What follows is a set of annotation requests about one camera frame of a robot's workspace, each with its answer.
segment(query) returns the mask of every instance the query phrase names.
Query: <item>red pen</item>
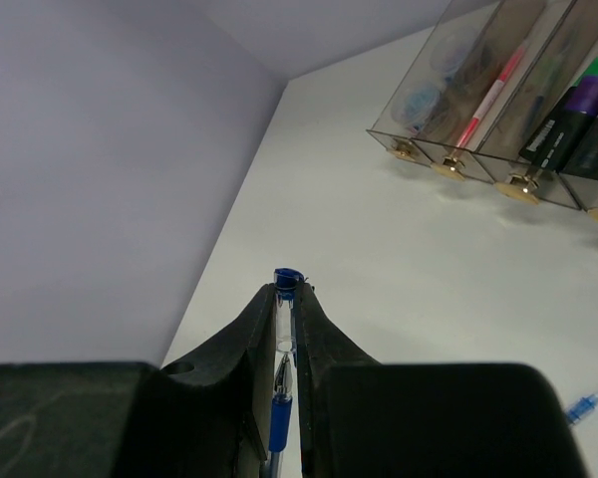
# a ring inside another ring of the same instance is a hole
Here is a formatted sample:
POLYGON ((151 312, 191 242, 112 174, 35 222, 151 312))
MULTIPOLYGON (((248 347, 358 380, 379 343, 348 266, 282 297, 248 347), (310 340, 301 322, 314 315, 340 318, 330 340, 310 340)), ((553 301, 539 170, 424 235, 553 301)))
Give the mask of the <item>red pen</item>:
POLYGON ((467 143, 478 128, 478 124, 485 117, 485 115, 487 115, 487 112, 493 105, 494 101, 496 98, 498 98, 498 95, 500 95, 505 83, 507 83, 507 80, 520 63, 520 60, 522 60, 522 57, 525 55, 528 43, 529 42, 527 40, 523 41, 516 51, 511 55, 507 61, 507 64, 502 69, 502 72, 500 72, 500 75, 498 75, 498 78, 487 92, 487 95, 485 95, 485 98, 483 98, 482 102, 480 102, 480 105, 478 105, 478 108, 471 117, 471 120, 465 128, 465 131, 462 132, 462 135, 456 142, 456 147, 467 146, 467 143))

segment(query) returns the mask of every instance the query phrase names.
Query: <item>marker with green cap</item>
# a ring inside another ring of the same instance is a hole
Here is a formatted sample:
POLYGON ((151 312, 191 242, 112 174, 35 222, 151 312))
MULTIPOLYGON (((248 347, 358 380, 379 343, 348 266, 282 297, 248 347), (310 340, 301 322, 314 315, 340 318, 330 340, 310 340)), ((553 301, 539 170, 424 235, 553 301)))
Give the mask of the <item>marker with green cap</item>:
MULTIPOLYGON (((544 162, 544 158, 539 160, 539 158, 538 158, 539 152, 542 149, 542 147, 545 145, 548 137, 550 136, 550 133, 554 129, 554 126, 559 122, 560 118, 563 116, 565 107, 567 106, 568 102, 572 99, 572 97, 574 96, 574 93, 578 89, 578 86, 582 83, 582 81, 583 81, 583 79, 585 79, 585 77, 594 77, 594 78, 598 79, 598 57, 596 57, 593 60, 593 62, 591 62, 591 65, 589 65, 589 67, 587 67, 587 69, 578 78, 578 80, 576 80, 576 82, 571 87, 569 87, 567 89, 567 91, 560 98, 558 103, 556 103, 554 108, 549 112, 549 114, 545 117, 545 119, 538 126, 538 128, 534 131, 534 133, 529 137, 529 139, 527 140, 525 145, 518 152, 518 155, 520 157, 522 157, 522 158, 528 160, 529 162, 531 162, 535 165, 538 165, 538 166, 540 166, 544 162)), ((586 90, 591 86, 591 84, 597 84, 597 83, 598 82, 594 82, 593 79, 586 80, 584 90, 581 92, 578 92, 579 93, 578 96, 581 98, 587 97, 586 93, 588 93, 588 92, 586 92, 586 90)), ((591 120, 593 120, 597 114, 598 114, 598 112, 596 112, 591 117, 591 120)))

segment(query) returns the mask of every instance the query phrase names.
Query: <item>table surface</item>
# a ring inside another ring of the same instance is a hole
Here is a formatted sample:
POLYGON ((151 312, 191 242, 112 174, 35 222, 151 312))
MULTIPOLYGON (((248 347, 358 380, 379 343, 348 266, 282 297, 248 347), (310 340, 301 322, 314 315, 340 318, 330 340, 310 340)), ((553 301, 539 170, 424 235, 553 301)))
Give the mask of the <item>table surface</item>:
MULTIPOLYGON (((598 225, 398 161, 364 131, 429 32, 290 82, 165 362, 292 267, 379 361, 525 362, 563 404, 598 389, 598 225)), ((301 476, 296 410, 287 478, 301 476)), ((575 435, 598 476, 598 410, 575 435)))

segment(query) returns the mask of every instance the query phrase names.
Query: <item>blue pen cap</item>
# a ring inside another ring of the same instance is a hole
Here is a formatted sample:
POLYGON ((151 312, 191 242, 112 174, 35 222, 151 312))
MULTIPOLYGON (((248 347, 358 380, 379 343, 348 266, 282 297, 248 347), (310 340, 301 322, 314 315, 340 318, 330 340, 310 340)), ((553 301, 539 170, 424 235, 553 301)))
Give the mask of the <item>blue pen cap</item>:
POLYGON ((281 293, 282 298, 284 300, 291 300, 294 297, 297 285, 305 279, 299 271, 282 267, 275 269, 274 280, 277 292, 281 293))

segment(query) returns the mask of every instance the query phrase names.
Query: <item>clear plastic organizer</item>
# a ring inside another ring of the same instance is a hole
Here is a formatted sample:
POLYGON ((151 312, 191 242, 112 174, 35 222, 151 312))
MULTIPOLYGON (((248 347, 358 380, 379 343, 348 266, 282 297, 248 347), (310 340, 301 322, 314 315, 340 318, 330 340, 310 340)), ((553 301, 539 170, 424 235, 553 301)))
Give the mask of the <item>clear plastic organizer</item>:
POLYGON ((452 0, 368 133, 447 178, 598 217, 598 172, 569 167, 576 153, 557 166, 522 154, 596 57, 598 0, 452 0))

